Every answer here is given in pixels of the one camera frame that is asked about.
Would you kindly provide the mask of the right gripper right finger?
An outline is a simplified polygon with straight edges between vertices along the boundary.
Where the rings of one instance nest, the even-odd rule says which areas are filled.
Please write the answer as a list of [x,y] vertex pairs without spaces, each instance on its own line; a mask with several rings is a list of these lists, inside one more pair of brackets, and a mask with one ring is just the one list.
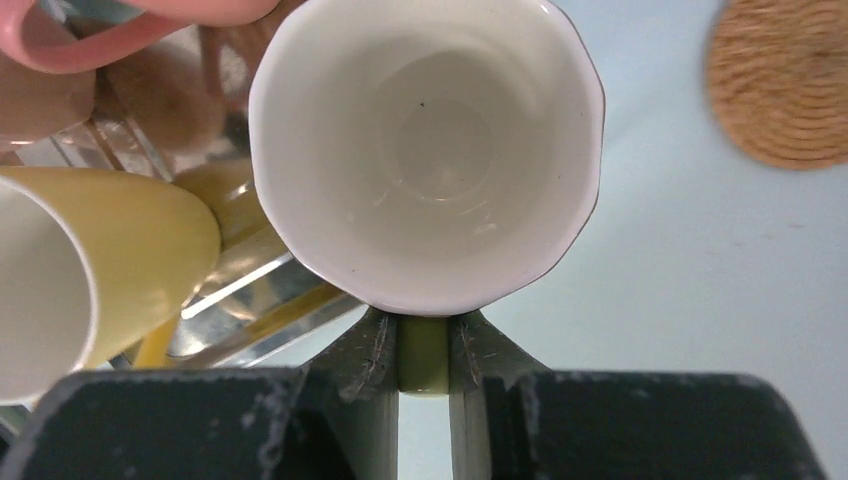
[[790,405],[738,373],[555,370],[478,313],[451,318],[458,479],[822,479]]

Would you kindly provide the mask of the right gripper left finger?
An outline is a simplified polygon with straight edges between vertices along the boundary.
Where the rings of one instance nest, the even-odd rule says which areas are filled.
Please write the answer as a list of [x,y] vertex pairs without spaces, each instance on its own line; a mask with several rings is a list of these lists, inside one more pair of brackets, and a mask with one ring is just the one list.
[[5,479],[393,479],[397,321],[371,309],[299,367],[72,374]]

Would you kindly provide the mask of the light yellow-green cup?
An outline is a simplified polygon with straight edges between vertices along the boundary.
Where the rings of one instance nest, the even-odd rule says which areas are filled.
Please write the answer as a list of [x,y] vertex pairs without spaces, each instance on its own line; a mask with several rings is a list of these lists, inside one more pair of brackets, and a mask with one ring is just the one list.
[[399,386],[446,392],[437,320],[550,272],[594,212],[606,98],[550,1],[308,1],[248,107],[254,184],[292,255],[410,319]]

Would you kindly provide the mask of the woven rattan coaster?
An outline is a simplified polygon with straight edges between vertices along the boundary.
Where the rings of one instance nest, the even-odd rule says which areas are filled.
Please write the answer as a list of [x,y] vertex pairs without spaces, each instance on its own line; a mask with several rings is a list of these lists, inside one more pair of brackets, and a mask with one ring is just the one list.
[[727,2],[705,79],[718,124],[752,158],[790,170],[846,163],[846,2]]

